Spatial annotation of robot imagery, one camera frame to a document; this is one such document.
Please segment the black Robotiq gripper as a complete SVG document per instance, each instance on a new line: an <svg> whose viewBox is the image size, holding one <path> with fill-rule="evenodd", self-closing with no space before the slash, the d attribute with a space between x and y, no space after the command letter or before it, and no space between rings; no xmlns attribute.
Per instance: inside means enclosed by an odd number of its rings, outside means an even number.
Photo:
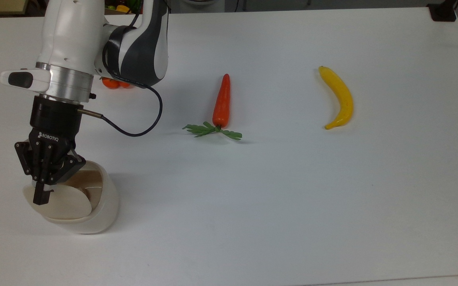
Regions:
<svg viewBox="0 0 458 286"><path fill-rule="evenodd" d="M40 96L33 98L29 141L16 142L14 148L24 174L35 183L35 205L49 202L47 178L49 185L64 183L87 163L75 150L82 119L80 107Z"/></svg>

